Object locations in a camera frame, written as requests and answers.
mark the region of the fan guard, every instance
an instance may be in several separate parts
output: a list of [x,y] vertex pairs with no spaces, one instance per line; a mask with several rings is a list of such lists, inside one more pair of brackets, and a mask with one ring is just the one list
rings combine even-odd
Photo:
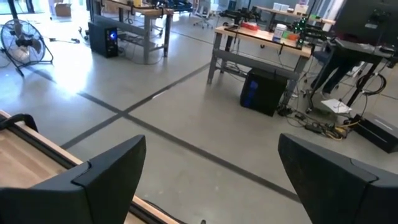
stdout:
[[[16,62],[21,64],[35,63],[43,60],[45,43],[40,32],[32,24],[19,19],[6,22],[0,32],[0,39],[4,50]],[[18,46],[19,42],[34,42],[32,46]]]

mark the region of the concrete floor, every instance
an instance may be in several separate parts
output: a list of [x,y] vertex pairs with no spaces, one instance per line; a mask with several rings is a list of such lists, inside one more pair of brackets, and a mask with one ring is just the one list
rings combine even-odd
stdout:
[[[388,155],[356,133],[337,142],[240,107],[240,78],[216,75],[207,86],[213,31],[193,27],[196,20],[174,17],[169,57],[152,53],[153,62],[160,59],[155,65],[138,64],[142,51],[130,45],[125,48],[131,60],[105,59],[83,42],[49,43],[53,65],[24,69],[25,79],[12,65],[0,70],[0,110],[31,114],[44,136],[82,160],[145,134],[147,157],[136,194],[187,223],[310,223],[280,162],[280,133],[398,174],[398,154]],[[79,25],[36,27],[47,37],[71,38],[79,37]],[[248,42],[240,50],[280,64],[275,50]],[[281,55],[285,67],[296,60]],[[309,67],[320,69],[316,62]],[[369,98],[367,109],[398,126],[397,75],[390,76],[384,95]],[[344,96],[352,83],[340,84],[333,96]],[[377,86],[375,80],[369,88]],[[291,103],[306,107],[302,98]],[[361,113],[364,104],[362,97],[353,107]]]

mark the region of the black box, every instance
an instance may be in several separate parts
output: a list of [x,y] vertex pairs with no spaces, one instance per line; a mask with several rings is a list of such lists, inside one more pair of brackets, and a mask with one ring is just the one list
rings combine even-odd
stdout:
[[117,57],[118,29],[100,22],[88,22],[91,50],[106,57]]
[[241,106],[273,116],[287,85],[287,78],[276,71],[253,68],[243,85]]
[[359,123],[354,131],[388,153],[398,151],[397,127],[372,113],[365,113],[362,118],[356,115],[354,121],[357,120]]

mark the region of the computer monitor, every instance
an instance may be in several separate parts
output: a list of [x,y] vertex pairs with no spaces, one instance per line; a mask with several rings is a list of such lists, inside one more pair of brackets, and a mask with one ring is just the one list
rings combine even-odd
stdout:
[[365,44],[398,45],[397,0],[345,0],[332,31]]

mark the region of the blue light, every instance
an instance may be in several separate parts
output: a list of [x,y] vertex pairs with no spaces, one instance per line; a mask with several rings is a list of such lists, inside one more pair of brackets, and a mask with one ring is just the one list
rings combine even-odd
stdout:
[[118,33],[116,33],[116,32],[111,32],[111,33],[109,34],[109,38],[110,38],[111,40],[116,40],[116,39],[118,38]]

